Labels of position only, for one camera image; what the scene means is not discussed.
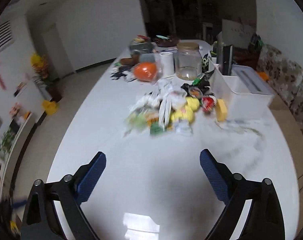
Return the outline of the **black toy figure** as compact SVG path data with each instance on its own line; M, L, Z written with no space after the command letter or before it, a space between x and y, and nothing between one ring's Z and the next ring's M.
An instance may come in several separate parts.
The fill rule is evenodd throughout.
M184 83L181 88L186 91L187 96L190 96L192 98L201 99L203 96L214 95L208 81L201 81L196 85L189 85L188 83Z

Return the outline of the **red toy can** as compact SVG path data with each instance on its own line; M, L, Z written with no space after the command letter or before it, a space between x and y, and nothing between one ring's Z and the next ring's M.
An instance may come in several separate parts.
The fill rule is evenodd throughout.
M211 113L216 104L216 97L213 95L203 96L201 98L202 110L208 114Z

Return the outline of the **orange ball in bag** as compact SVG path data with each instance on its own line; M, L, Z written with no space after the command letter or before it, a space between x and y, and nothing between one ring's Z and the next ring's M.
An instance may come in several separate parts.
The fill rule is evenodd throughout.
M142 62L133 68L133 74L140 81L152 82L157 76L157 66L152 62Z

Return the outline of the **yellow flower plant pot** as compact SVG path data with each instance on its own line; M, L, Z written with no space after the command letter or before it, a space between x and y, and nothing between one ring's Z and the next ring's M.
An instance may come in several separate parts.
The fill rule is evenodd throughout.
M34 53L30 58L30 62L35 73L33 81L43 98L47 101L60 102L62 95L58 89L57 82L50 76L49 63L46 57Z

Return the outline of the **white plastic bag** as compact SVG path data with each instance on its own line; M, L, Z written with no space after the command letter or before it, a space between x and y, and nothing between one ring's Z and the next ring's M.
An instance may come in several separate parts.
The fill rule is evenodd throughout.
M158 125L165 129L170 121L170 114L173 110L182 108L186 103L187 92L180 86L172 83L171 80L160 79L157 81L158 90L144 94L137 102L130 107L129 113L138 110L158 110Z

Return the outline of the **yellow sponge block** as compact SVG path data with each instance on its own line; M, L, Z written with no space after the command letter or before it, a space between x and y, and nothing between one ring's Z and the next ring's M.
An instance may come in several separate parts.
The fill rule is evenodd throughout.
M225 121L228 110L223 99L218 99L215 105L216 119L218 122Z

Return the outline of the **yellow plush toy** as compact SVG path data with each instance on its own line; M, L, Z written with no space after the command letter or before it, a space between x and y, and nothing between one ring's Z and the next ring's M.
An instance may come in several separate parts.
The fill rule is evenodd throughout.
M197 98L192 98L190 96L186 97L186 104L180 109L173 112L170 116L171 122L178 120L186 120L190 124L194 122L195 112L200 107L200 101Z

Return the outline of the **clear glass jar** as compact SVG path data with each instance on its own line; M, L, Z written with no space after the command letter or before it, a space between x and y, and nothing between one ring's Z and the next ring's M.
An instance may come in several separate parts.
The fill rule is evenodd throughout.
M182 80L192 81L202 73L202 56L195 42L179 42L175 53L176 75Z

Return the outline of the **white storage box with lid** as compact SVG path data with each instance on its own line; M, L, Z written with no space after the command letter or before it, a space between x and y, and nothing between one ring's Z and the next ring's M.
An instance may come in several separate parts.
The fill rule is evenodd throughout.
M227 120L258 120L262 118L275 96L272 88L247 66L232 65L231 75L222 75L215 64L211 89L227 108Z

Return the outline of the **green drink pouch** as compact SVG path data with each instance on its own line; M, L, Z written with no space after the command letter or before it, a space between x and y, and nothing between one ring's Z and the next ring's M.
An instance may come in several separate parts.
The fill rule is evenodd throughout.
M166 132L158 122L159 116L157 111L134 111L125 120L125 129L123 136L126 137L132 133L143 133L149 131L151 136Z

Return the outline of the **yellow potty chair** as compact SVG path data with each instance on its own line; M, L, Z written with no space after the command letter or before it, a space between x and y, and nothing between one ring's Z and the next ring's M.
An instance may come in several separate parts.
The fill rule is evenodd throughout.
M47 115L54 115L58 111L58 103L55 101L44 100L42 107Z

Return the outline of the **orange cloth bag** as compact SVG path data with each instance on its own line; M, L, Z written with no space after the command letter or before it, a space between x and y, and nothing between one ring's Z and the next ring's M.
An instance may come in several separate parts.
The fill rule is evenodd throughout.
M260 76L262 80L265 82L269 81L269 76L265 72L257 72L257 74Z

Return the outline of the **pink flower bouquet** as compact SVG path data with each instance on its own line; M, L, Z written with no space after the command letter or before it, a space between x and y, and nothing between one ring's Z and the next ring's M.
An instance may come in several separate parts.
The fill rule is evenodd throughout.
M25 109L19 103L15 103L14 106L11 108L9 114L11 115L12 118L24 119Z

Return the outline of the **white sideboard cabinet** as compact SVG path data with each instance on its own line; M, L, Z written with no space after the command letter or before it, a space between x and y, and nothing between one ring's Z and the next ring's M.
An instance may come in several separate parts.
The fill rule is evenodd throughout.
M222 19L222 41L225 45L247 49L256 29L250 25Z

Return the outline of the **white tissue roll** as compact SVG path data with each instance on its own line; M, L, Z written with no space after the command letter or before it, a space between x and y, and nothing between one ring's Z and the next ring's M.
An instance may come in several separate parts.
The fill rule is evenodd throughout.
M175 74L174 70L174 57L172 52L161 52L160 56L160 65L162 68L162 76L168 77Z

